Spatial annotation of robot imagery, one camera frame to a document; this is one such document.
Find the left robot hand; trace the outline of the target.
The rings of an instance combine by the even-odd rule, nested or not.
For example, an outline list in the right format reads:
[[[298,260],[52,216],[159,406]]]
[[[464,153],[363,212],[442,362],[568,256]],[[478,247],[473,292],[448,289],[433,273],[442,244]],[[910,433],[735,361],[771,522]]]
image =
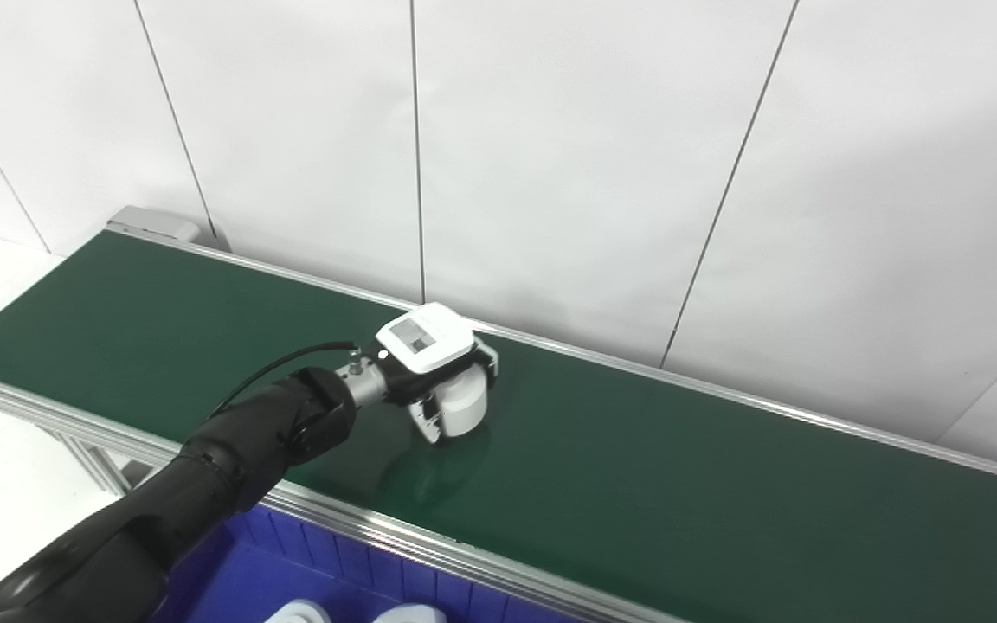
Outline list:
[[[499,377],[499,354],[458,312],[432,301],[388,322],[373,339],[384,401],[404,407],[428,443],[482,425]]]

